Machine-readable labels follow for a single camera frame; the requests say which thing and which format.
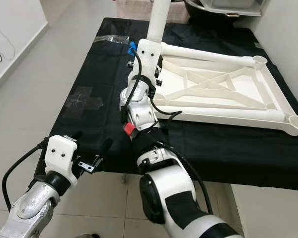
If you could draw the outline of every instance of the blue clip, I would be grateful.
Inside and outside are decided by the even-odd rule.
[[[133,49],[136,51],[137,50],[137,47],[136,47],[136,44],[135,42],[131,42],[130,44],[130,48],[128,49],[128,54],[132,55],[132,56],[135,56],[134,52],[133,52]]]

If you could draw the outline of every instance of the white wall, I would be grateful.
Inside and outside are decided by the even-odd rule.
[[[298,238],[298,191],[232,185],[245,238]]]
[[[247,21],[298,100],[298,0],[267,0],[262,17]]]
[[[298,100],[298,0],[267,0],[262,17],[243,22]],[[233,185],[246,238],[298,238],[298,191]]]
[[[14,59],[0,63],[0,78],[46,25],[39,0],[0,0],[0,30],[15,47]],[[1,34],[0,52],[13,56],[13,47]]]

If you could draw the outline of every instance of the metal bracket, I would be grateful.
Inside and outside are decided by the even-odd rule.
[[[100,158],[99,155],[95,156],[95,160],[92,165],[84,163],[83,161],[79,161],[78,166],[81,167],[84,171],[92,174],[96,172],[97,168],[99,167],[100,163],[103,162],[103,158]]]

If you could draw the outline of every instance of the white plastic frame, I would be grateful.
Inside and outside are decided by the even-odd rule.
[[[147,39],[160,43],[170,0],[155,0]],[[161,43],[163,69],[155,104],[182,110],[177,120],[283,130],[298,135],[298,116],[261,56],[235,57]],[[169,116],[155,111],[158,118]]]

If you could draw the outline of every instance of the black strap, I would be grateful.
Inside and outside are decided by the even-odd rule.
[[[146,83],[146,84],[148,85],[148,87],[149,87],[148,96],[149,96],[150,98],[153,99],[154,94],[155,94],[155,87],[154,87],[153,84],[151,83],[150,79],[147,78],[147,77],[144,76],[144,75],[140,75],[140,76],[139,76],[139,75],[135,75],[135,76],[132,78],[132,80],[136,80],[136,79],[138,79],[138,77],[139,77],[139,81],[142,81],[142,82],[144,82],[144,83]]]
[[[234,235],[238,233],[232,227],[226,223],[218,223],[204,232],[200,238],[226,238]]]
[[[185,229],[195,219],[208,215],[198,208],[198,204],[193,200],[191,191],[167,197],[165,204],[170,216],[181,229]]]
[[[136,158],[156,147],[156,141],[161,141],[164,143],[168,142],[166,135],[163,133],[161,128],[153,127],[149,132],[149,136],[147,133],[140,131],[137,137],[132,141]]]

